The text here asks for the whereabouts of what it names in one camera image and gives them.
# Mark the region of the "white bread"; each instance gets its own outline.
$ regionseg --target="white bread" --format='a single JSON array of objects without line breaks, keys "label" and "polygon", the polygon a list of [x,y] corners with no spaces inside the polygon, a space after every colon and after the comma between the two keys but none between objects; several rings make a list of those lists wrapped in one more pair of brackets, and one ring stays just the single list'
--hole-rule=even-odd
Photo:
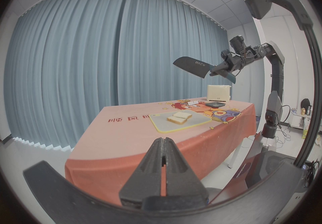
[{"label": "white bread", "polygon": [[184,124],[187,121],[187,119],[180,118],[180,117],[170,116],[170,117],[167,117],[167,121],[170,121],[170,122],[173,122],[173,123],[182,125],[182,124]]},{"label": "white bread", "polygon": [[173,116],[174,117],[188,119],[188,118],[192,117],[192,114],[179,111],[179,112],[173,114]]}]

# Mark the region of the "white toaster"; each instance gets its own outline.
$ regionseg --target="white toaster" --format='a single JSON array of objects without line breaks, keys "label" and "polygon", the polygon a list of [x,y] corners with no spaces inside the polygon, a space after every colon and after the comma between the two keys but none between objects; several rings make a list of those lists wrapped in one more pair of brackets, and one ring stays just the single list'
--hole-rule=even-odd
[{"label": "white toaster", "polygon": [[230,85],[208,85],[208,101],[225,101],[230,100]]}]

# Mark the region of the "cutting board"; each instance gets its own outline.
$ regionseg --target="cutting board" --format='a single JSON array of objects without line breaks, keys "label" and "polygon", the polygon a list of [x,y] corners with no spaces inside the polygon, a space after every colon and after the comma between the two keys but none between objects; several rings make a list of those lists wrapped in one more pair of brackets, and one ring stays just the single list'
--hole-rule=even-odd
[{"label": "cutting board", "polygon": [[[167,117],[170,117],[179,111],[192,114],[192,117],[190,117],[182,125],[167,121]],[[166,112],[166,113],[150,114],[149,117],[153,125],[155,126],[156,130],[159,133],[171,133],[171,132],[191,128],[197,125],[202,125],[211,121],[210,117],[203,116],[190,109],[177,110],[177,111]]]}]

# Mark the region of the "pink tablecloth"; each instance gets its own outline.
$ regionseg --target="pink tablecloth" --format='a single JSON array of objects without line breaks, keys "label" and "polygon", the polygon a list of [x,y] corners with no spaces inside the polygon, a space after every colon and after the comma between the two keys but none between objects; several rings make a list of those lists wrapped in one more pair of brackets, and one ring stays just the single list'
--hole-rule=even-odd
[{"label": "pink tablecloth", "polygon": [[[255,107],[229,101],[219,109],[187,100],[105,107],[78,141],[65,164],[67,180],[102,200],[120,205],[119,190],[133,173],[152,142],[170,137],[202,179],[219,166],[242,142],[256,133]],[[149,114],[191,109],[213,121],[175,131],[159,133]]]}]

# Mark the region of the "white paper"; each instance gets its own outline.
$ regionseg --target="white paper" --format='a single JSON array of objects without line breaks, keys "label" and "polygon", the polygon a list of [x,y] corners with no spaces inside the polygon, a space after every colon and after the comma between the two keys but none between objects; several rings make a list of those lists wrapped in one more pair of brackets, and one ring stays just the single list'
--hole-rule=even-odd
[{"label": "white paper", "polygon": [[188,105],[191,106],[191,105],[195,105],[195,104],[199,104],[199,101],[189,101],[188,102]]}]

